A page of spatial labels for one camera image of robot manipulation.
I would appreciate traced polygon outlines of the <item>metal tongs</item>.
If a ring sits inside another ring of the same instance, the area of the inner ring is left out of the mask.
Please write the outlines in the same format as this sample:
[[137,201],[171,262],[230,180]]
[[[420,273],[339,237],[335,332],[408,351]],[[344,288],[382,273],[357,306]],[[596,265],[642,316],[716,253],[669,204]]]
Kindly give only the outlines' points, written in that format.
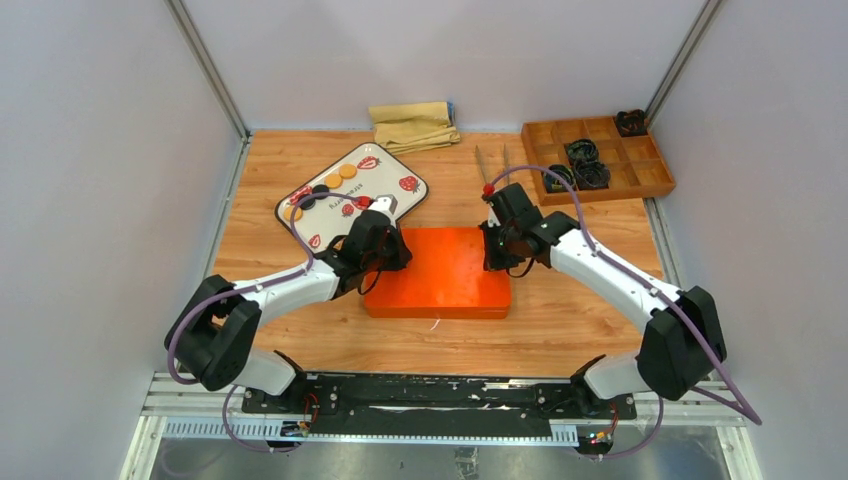
[[511,183],[511,175],[509,173],[504,174],[504,171],[510,168],[509,149],[506,144],[500,147],[498,158],[476,145],[474,147],[474,158],[484,185],[489,184],[498,175],[503,176],[500,182],[501,186]]

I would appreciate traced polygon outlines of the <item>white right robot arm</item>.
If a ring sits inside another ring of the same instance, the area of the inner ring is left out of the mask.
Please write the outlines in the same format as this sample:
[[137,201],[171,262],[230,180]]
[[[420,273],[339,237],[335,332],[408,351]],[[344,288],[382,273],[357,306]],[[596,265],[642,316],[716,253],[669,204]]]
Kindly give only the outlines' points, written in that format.
[[654,392],[678,400],[727,356],[715,300],[701,287],[682,290],[635,268],[563,212],[543,215],[522,186],[488,186],[484,268],[541,264],[591,289],[642,335],[630,353],[601,355],[570,378],[571,403],[596,417],[619,395]]

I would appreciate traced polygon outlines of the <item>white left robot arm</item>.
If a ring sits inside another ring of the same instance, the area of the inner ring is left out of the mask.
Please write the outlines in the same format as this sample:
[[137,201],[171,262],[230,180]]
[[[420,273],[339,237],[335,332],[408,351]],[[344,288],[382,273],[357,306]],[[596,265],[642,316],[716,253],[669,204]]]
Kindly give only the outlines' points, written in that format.
[[226,386],[262,391],[279,411],[298,411],[307,390],[296,379],[300,368],[282,353],[256,347],[257,332],[302,307],[361,292],[367,276],[402,270],[412,259],[401,229],[381,211],[362,212],[336,240],[339,248],[266,277],[204,279],[164,340],[172,378],[209,391]]

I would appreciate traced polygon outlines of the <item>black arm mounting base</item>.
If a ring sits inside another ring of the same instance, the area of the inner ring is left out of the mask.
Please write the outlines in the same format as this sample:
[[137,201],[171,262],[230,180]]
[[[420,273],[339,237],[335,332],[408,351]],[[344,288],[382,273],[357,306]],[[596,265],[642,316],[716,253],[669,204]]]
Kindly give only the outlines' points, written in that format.
[[241,411],[316,421],[316,434],[534,439],[556,421],[609,427],[637,416],[632,395],[591,400],[562,378],[311,372],[279,396],[249,389]]

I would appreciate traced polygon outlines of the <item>orange compartment cookie box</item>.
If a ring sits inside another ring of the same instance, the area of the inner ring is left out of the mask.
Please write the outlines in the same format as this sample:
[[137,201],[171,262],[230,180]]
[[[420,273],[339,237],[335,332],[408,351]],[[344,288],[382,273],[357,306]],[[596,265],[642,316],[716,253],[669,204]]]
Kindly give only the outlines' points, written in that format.
[[370,296],[364,300],[366,312],[374,318],[503,319],[511,307],[510,299],[465,304],[397,302]]

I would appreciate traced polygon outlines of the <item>orange box lid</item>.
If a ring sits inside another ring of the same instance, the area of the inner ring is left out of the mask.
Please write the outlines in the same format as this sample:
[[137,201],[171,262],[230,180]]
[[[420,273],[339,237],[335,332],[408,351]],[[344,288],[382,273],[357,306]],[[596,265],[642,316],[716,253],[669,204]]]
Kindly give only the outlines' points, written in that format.
[[477,303],[510,299],[503,271],[483,268],[483,234],[478,227],[406,228],[412,260],[403,270],[385,272],[364,296],[397,302]]

